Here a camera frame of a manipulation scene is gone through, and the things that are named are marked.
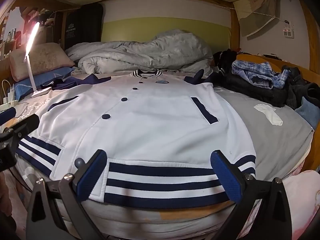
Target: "wire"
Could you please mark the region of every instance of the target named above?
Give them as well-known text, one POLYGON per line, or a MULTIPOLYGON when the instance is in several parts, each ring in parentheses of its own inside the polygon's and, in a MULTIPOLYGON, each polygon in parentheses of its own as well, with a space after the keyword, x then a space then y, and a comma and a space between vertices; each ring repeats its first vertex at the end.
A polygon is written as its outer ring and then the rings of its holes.
POLYGON ((9 82, 8 80, 4 79, 4 80, 2 81, 2 90, 3 90, 4 96, 5 96, 5 90, 4 90, 4 87, 3 87, 3 82, 4 82, 4 81, 6 81, 6 82, 9 84, 9 86, 10 86, 10 91, 11 91, 12 87, 11 87, 11 84, 10 84, 10 82, 9 82))
POLYGON ((19 182, 27 191, 32 193, 31 189, 27 188, 25 185, 22 184, 22 182, 20 182, 20 180, 17 179, 17 177, 13 174, 13 172, 10 170, 10 168, 8 170, 11 172, 12 176, 16 179, 17 182, 19 182))
POLYGON ((284 22, 284 23, 289 24, 289 22, 287 20, 281 20, 279 17, 276 17, 274 15, 270 15, 270 14, 265 14, 265 13, 260 13, 260 12, 246 12, 246 11, 237 10, 236 8, 223 7, 223 6, 219 5, 219 4, 215 4, 215 6, 220 7, 220 8, 226 8, 226 9, 230 9, 230 10, 235 10, 237 12, 243 12, 243 13, 249 13, 249 14, 255 13, 255 14, 261 14, 261 15, 265 15, 265 16, 270 16, 270 17, 273 17, 274 19, 278 19, 280 22, 284 22))

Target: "blue clamp pad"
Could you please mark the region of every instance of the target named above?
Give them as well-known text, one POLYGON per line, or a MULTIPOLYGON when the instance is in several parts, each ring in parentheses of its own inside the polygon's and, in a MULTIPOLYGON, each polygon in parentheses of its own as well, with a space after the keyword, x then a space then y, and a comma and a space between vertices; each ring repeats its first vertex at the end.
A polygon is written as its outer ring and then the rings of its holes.
POLYGON ((103 150, 97 150, 88 163, 84 164, 76 173, 74 190, 78 201, 84 201, 89 198, 100 175, 107 165, 107 154, 103 150))
POLYGON ((16 116, 16 109, 11 107, 0 114, 0 125, 5 124, 16 116))
POLYGON ((241 171, 232 165, 220 150, 211 153, 210 162, 228 198, 240 203, 245 188, 241 171))

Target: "metal bolt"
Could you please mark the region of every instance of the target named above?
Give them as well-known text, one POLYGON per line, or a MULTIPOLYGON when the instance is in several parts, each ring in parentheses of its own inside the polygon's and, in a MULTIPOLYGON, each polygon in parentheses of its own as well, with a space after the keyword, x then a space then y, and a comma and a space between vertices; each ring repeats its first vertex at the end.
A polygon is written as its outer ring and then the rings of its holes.
POLYGON ((64 175, 63 178, 66 179, 66 180, 71 180, 73 178, 73 174, 67 173, 66 175, 64 175))
POLYGON ((280 178, 275 178, 275 181, 276 181, 277 184, 281 184, 282 183, 282 179, 280 179, 280 178))
POLYGON ((253 176, 251 174, 245 174, 244 177, 246 180, 253 180, 253 176))
POLYGON ((37 183, 37 184, 41 184, 42 181, 43 181, 43 178, 39 178, 36 183, 37 183))

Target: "black bag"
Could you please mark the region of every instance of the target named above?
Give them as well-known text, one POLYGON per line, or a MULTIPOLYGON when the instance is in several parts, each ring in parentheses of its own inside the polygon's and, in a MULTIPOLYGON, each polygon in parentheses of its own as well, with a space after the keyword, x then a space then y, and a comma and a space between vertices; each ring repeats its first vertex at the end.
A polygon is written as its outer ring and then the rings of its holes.
POLYGON ((81 42, 101 41, 103 6, 100 3, 83 5, 70 13, 66 20, 64 48, 81 42))

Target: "blue plaid shirt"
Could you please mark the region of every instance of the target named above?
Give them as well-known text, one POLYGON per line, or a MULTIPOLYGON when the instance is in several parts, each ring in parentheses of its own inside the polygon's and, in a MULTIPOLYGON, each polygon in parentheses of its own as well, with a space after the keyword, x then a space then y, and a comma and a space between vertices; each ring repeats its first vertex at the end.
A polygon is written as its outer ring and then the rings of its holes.
POLYGON ((239 75, 257 87, 282 89, 290 71, 285 69, 282 73, 274 72, 269 62, 257 64, 249 61, 235 60, 232 63, 232 73, 239 75))

